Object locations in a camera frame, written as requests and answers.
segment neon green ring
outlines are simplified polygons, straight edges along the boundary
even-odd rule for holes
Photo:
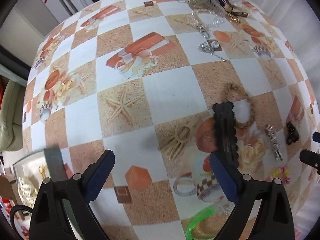
[[[189,227],[186,230],[186,237],[187,240],[195,240],[192,235],[191,232],[192,230],[196,227],[197,224],[199,224],[202,220],[205,220],[207,217],[212,216],[215,213],[215,209],[212,206],[206,207],[203,210],[199,211],[194,218],[191,220]]]

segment cable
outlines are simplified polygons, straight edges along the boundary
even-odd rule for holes
[[[24,240],[24,239],[20,236],[20,234],[18,233],[18,231],[17,231],[17,229],[16,229],[16,226],[15,226],[15,224],[14,224],[14,215],[15,215],[18,211],[21,211],[21,210],[27,211],[27,212],[29,212],[29,213],[31,213],[31,214],[32,214],[32,212],[33,212],[33,209],[32,209],[32,208],[30,208],[30,207],[28,207],[28,206],[25,206],[25,205],[15,205],[15,206],[13,206],[12,209],[11,209],[11,211],[10,211],[10,224],[11,224],[11,227],[13,228],[13,230],[14,230],[14,231],[16,232],[16,234],[19,236],[19,238],[20,238],[21,240]]]

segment checkered tablecloth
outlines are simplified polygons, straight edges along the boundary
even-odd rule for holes
[[[91,203],[111,239],[183,240],[197,212],[225,201],[196,135],[212,117],[212,104],[222,102],[226,82],[244,88],[256,110],[252,127],[237,130],[241,172],[283,179],[294,216],[317,183],[316,172],[299,160],[302,149],[319,149],[310,139],[320,115],[306,72],[274,23],[240,1],[248,17],[240,24],[224,19],[210,28],[208,41],[188,21],[192,9],[183,0],[101,0],[40,45],[24,100],[24,147],[58,145],[74,173],[104,149],[114,151],[113,171]],[[205,24],[211,17],[199,15]],[[198,49],[213,40],[225,62]],[[229,97],[245,122],[248,102]],[[288,120],[300,134],[291,145],[285,143]],[[277,134],[281,162],[267,124]],[[195,237],[216,234],[227,217],[217,212]]]

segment black hair clip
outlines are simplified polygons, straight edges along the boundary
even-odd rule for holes
[[[287,136],[286,142],[288,145],[290,145],[293,142],[296,142],[299,140],[299,133],[291,122],[287,122],[287,129],[288,129],[289,135]]]

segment beige chair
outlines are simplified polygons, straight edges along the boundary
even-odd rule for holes
[[[23,147],[22,111],[26,88],[9,80],[0,109],[0,151],[18,151]]]

